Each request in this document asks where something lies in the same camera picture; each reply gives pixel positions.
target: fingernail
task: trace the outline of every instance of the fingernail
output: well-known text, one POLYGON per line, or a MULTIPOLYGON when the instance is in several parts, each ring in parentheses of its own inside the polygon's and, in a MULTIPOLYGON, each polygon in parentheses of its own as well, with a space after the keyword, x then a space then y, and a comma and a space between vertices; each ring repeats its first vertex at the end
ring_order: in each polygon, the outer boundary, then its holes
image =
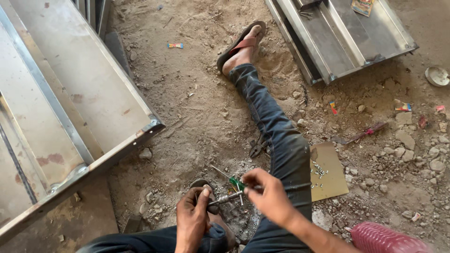
POLYGON ((206 197, 209 196, 209 190, 208 189, 203 189, 202 194, 205 195, 206 197))

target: rubber sandal strap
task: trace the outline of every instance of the rubber sandal strap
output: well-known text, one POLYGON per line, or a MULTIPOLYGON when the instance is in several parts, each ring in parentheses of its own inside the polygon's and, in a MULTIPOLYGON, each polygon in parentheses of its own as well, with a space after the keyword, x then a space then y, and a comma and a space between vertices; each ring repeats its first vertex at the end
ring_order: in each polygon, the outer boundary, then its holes
POLYGON ((239 51, 240 48, 248 47, 248 46, 256 46, 256 37, 247 38, 245 40, 242 40, 241 42, 239 42, 239 44, 235 48, 233 48, 229 52, 229 54, 235 54, 235 53, 237 53, 237 51, 239 51))

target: jeans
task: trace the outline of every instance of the jeans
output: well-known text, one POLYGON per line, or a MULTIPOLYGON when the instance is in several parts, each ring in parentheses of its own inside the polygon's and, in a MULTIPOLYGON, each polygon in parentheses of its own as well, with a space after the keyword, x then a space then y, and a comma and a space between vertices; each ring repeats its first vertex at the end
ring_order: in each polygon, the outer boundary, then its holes
MULTIPOLYGON (((292 204, 311 221, 311 175, 308 142, 291 124, 283 110, 258 80, 250 64, 235 67, 229 79, 245 98, 253 120, 270 148, 270 173, 283 183, 292 204)), ((168 253, 176 246, 176 226, 131 235, 99 237, 77 253, 168 253)), ((198 253, 224 253, 225 230, 217 224, 203 236, 198 253)), ((262 216, 258 229, 243 253, 310 252, 308 246, 287 230, 262 216)))

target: sandal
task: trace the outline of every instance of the sandal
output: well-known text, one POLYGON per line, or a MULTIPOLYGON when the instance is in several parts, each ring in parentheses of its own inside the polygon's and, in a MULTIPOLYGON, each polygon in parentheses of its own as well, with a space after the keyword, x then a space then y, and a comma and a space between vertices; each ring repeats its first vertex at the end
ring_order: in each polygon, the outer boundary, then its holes
MULTIPOLYGON (((209 187, 211 187, 211 189, 212 189, 212 195, 214 195, 214 198, 215 198, 216 195, 214 194, 214 188, 213 188, 212 185, 211 185, 208 181, 206 181, 205 179, 197 179, 197 180, 195 180, 195 181, 191 184, 191 186, 189 187, 189 189, 191 189, 191 188, 193 188, 193 187, 203 187, 204 185, 209 185, 209 187)), ((219 213, 219 205, 215 204, 215 205, 209 206, 209 207, 207 208, 207 211, 210 212, 210 213, 212 213, 212 214, 214 214, 214 215, 216 215, 216 214, 219 213)))
POLYGON ((223 74, 222 69, 224 67, 224 64, 237 52, 239 52, 240 48, 248 47, 248 46, 256 46, 257 45, 257 39, 255 37, 244 39, 244 37, 249 34, 251 29, 256 26, 261 26, 262 35, 264 36, 266 34, 266 23, 264 21, 255 21, 251 25, 249 25, 239 36, 237 40, 234 41, 234 43, 229 46, 229 48, 220 55, 220 57, 217 59, 217 68, 219 71, 223 74))

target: hand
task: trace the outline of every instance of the hand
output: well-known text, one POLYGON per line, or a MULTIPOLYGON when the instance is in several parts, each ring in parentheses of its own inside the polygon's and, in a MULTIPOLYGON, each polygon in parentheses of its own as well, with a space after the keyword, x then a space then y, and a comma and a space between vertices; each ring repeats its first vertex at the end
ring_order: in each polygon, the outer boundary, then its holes
POLYGON ((298 213, 289 201, 280 179, 261 168, 245 173, 242 181, 249 186, 244 189, 247 198, 262 214, 280 227, 286 228, 291 218, 298 213), (253 189, 256 185, 260 185, 262 189, 253 189))
POLYGON ((206 212, 209 194, 209 189, 194 187, 176 204, 175 253, 196 252, 203 235, 211 228, 206 212), (195 194, 198 195, 196 206, 195 194))

